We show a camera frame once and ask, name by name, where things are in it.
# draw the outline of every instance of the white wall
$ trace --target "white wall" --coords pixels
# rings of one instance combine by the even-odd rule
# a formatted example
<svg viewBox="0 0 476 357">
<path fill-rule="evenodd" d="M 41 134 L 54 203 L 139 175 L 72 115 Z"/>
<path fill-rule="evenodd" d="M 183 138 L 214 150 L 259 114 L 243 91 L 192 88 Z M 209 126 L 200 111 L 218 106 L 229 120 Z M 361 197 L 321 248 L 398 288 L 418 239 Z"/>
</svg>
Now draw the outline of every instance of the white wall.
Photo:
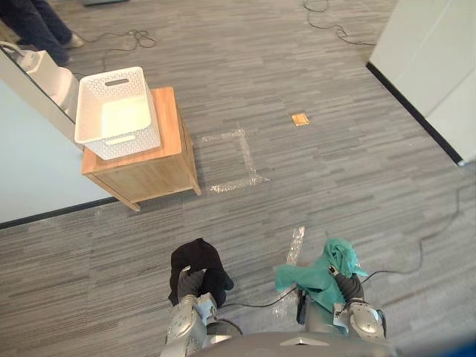
<svg viewBox="0 0 476 357">
<path fill-rule="evenodd" d="M 476 71 L 469 74 L 427 117 L 467 161 L 476 159 Z M 469 136 L 470 140 L 461 140 Z"/>
<path fill-rule="evenodd" d="M 476 1 L 399 0 L 370 62 L 428 121 L 450 97 L 451 103 L 466 100 L 469 94 L 462 90 L 469 86 L 461 86 L 476 66 Z M 446 124 L 434 128 L 470 161 L 476 151 L 475 108 L 449 112 L 450 107 L 438 110 L 435 123 Z"/>
<path fill-rule="evenodd" d="M 0 52 L 0 222 L 110 197 L 81 175 L 81 150 L 37 108 L 63 129 L 68 118 L 25 76 Z"/>
</svg>

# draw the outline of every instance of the basket handle hole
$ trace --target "basket handle hole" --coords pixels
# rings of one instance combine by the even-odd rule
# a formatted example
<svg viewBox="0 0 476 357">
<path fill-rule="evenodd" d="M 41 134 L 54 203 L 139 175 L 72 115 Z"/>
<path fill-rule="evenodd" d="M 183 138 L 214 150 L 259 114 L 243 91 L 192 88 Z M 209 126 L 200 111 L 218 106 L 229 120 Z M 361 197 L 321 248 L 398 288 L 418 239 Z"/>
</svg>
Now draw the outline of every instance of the basket handle hole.
<svg viewBox="0 0 476 357">
<path fill-rule="evenodd" d="M 111 80 L 110 82 L 105 82 L 104 85 L 105 86 L 116 86 L 117 84 L 124 84 L 124 83 L 128 83 L 129 80 L 127 78 L 123 78 L 122 80 Z"/>
<path fill-rule="evenodd" d="M 127 135 L 127 136 L 123 136 L 122 138 L 108 140 L 106 141 L 106 145 L 115 145 L 115 144 L 125 143 L 126 141 L 131 141 L 134 139 L 135 139 L 135 135 Z"/>
</svg>

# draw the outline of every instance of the white appliance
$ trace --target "white appliance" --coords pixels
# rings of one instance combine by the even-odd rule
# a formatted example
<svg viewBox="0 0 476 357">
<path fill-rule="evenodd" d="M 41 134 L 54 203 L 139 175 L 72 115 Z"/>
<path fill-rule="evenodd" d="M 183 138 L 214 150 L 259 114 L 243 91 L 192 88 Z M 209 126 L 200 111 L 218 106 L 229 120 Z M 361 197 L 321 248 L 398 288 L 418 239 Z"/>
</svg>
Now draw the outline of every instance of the white appliance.
<svg viewBox="0 0 476 357">
<path fill-rule="evenodd" d="M 59 67 L 46 51 L 22 50 L 0 42 L 30 78 L 73 120 L 76 121 L 79 82 L 67 68 Z"/>
</svg>

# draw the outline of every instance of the wooden nightstand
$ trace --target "wooden nightstand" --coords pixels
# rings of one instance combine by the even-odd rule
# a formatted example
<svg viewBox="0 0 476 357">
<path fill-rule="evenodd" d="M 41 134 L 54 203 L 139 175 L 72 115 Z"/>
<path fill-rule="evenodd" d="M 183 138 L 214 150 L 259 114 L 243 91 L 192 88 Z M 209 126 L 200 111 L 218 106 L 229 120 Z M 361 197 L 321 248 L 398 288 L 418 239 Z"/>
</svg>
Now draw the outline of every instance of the wooden nightstand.
<svg viewBox="0 0 476 357">
<path fill-rule="evenodd" d="M 161 146 L 134 155 L 103 160 L 85 147 L 83 175 L 133 210 L 138 202 L 193 189 L 196 177 L 193 143 L 185 129 L 171 87 L 152 89 Z"/>
</svg>

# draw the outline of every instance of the black cloth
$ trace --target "black cloth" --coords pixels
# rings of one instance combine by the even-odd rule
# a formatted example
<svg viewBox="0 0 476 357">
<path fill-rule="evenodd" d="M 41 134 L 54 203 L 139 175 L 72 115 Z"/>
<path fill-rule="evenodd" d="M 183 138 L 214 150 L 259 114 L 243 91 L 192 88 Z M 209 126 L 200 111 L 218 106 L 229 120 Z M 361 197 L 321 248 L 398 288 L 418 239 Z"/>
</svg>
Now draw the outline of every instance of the black cloth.
<svg viewBox="0 0 476 357">
<path fill-rule="evenodd" d="M 199 296 L 210 292 L 218 307 L 223 305 L 226 300 L 225 290 L 233 288 L 233 281 L 224 270 L 218 252 L 202 238 L 178 247 L 172 253 L 170 265 L 172 266 L 170 275 L 170 289 L 172 292 L 169 295 L 169 300 L 174 306 L 179 303 L 177 287 L 180 272 L 187 266 L 190 266 L 189 273 L 207 269 L 199 290 Z"/>
</svg>

